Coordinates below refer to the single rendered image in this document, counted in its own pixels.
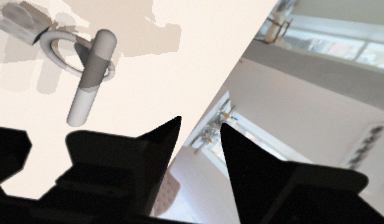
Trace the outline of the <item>grey metal ring with small tab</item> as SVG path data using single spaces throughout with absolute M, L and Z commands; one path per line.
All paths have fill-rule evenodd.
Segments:
M 81 77 L 82 72 L 65 63 L 52 49 L 51 43 L 55 39 L 66 39 L 79 43 L 89 50 L 92 42 L 71 32 L 48 31 L 49 25 L 39 17 L 16 3 L 14 0 L 0 6 L 0 29 L 31 47 L 39 41 L 44 53 L 64 70 Z M 115 67 L 110 59 L 108 73 L 102 82 L 112 79 Z

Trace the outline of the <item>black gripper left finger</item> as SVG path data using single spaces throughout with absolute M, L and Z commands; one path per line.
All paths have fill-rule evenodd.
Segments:
M 149 216 L 166 173 L 181 127 L 182 116 L 138 137 L 90 130 L 67 134 L 65 144 L 77 162 L 132 170 L 137 214 Z

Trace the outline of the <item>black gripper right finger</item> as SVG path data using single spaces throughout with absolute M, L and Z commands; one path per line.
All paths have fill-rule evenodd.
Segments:
M 358 195 L 369 184 L 365 174 L 352 169 L 281 160 L 227 123 L 222 123 L 220 136 L 241 224 L 267 224 L 299 184 Z

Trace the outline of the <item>grey t-shaped metal stake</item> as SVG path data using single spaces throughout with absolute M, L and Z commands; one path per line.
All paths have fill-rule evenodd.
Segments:
M 99 29 L 90 42 L 92 42 L 90 50 L 79 43 L 74 44 L 83 64 L 83 71 L 66 120 L 71 127 L 80 127 L 86 122 L 117 39 L 110 30 Z

